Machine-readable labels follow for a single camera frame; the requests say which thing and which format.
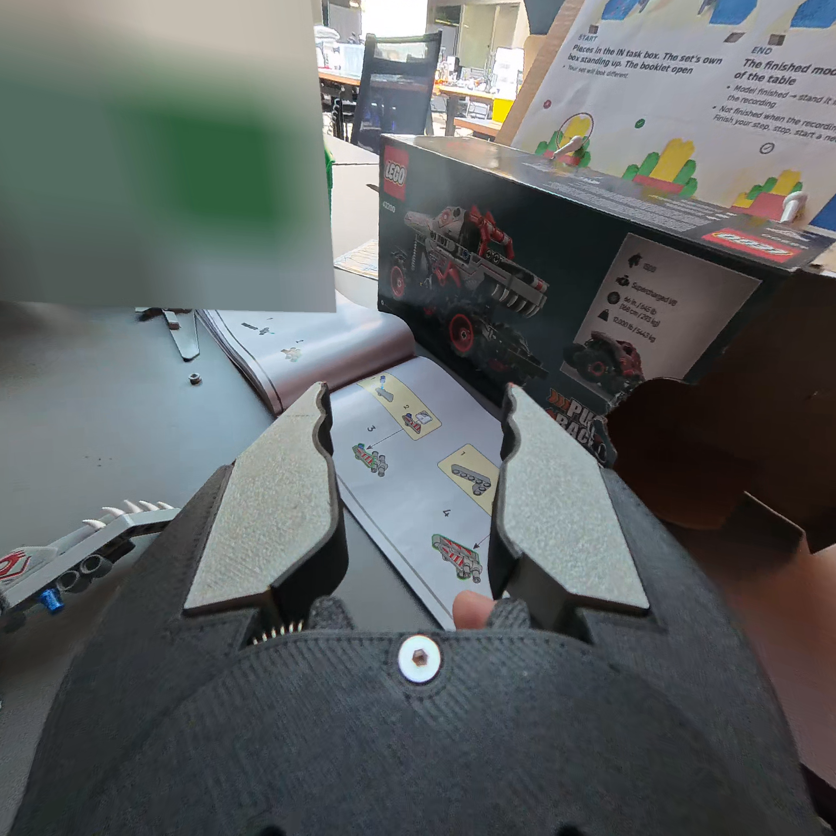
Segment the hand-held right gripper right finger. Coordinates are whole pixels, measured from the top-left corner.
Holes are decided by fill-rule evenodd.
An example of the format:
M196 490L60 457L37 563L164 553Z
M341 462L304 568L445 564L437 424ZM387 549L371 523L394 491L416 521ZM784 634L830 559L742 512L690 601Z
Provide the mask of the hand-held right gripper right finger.
M534 618L566 618L575 607L648 614L595 457L514 384L502 429L488 551L493 598L524 601Z

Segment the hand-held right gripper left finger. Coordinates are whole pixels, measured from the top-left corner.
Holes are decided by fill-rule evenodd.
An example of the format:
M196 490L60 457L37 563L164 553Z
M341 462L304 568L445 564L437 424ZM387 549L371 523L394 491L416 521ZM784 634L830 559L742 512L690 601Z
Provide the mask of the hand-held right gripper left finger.
M185 614L259 608L302 621L336 591L349 553L331 427L328 386L315 382L236 458Z

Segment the grey toothed lego model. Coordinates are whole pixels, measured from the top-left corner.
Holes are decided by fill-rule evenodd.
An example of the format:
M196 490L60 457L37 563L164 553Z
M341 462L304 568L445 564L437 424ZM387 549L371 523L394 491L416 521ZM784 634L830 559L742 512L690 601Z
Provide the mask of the grey toothed lego model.
M160 533L179 512L164 502L125 500L45 546L22 546L2 556L3 631L20 629L33 608L61 611L66 595L86 591L134 548L136 538Z

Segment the dark grey lego blade part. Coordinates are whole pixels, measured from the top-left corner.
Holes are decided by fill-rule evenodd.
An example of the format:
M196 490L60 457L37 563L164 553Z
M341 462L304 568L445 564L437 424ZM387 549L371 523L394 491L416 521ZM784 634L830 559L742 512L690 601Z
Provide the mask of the dark grey lego blade part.
M191 362L200 354L199 339L196 328L196 313L185 308L135 308L135 313L142 320L152 319L161 315L165 320L169 334L172 337L183 361Z

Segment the dark printed lego set box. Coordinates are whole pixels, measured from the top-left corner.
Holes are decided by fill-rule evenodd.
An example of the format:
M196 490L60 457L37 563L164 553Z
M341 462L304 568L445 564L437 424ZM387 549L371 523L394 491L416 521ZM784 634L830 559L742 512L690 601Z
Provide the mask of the dark printed lego set box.
M823 236L476 139L383 135L379 302L500 403L520 385L664 521L753 496L834 545Z

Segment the person's right hand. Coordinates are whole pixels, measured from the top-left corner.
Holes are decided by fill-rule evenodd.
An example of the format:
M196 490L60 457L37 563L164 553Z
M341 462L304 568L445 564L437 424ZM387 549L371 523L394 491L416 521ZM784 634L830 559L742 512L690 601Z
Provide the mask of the person's right hand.
M497 601L464 590L455 596L452 617L455 630L482 630L487 626Z

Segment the open instruction booklet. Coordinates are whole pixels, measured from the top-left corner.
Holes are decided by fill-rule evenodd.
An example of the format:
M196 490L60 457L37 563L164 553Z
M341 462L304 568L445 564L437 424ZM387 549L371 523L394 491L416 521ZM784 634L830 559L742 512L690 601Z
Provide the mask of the open instruction booklet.
M440 365L415 354L401 319L340 294L335 313L199 314L274 416L312 384L328 385L345 507L452 630L455 596L490 592L500 422Z

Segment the printed paper sheet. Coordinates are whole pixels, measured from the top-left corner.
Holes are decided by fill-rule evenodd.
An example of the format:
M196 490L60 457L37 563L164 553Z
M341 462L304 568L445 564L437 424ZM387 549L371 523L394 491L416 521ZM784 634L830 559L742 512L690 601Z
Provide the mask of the printed paper sheet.
M378 280L379 242L373 238L334 259L334 267L372 281Z

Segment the instruction sheet on cardboard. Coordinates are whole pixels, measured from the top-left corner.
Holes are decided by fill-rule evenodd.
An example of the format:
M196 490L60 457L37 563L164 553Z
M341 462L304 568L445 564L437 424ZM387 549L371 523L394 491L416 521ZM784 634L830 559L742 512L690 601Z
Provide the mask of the instruction sheet on cardboard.
M566 2L502 142L834 233L833 1Z

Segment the black office chair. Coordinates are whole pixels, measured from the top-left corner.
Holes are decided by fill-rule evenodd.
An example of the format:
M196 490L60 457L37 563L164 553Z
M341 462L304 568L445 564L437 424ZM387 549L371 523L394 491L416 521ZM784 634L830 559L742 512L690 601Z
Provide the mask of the black office chair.
M351 143L379 154L381 135L423 135L442 35L378 37L367 34L361 87L354 108Z

